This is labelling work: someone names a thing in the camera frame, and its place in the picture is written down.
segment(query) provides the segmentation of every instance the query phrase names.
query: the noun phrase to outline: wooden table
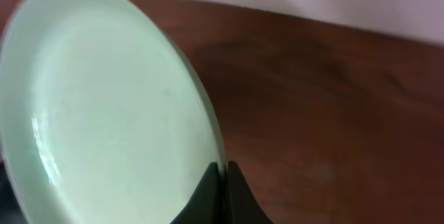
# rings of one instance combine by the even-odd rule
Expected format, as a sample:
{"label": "wooden table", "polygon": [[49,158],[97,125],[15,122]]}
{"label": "wooden table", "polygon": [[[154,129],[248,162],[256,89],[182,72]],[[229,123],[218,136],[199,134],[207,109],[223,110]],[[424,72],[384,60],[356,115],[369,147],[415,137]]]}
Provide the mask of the wooden table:
{"label": "wooden table", "polygon": [[[0,0],[3,26],[19,0]],[[444,48],[259,10],[131,0],[191,60],[276,224],[444,223]]]}

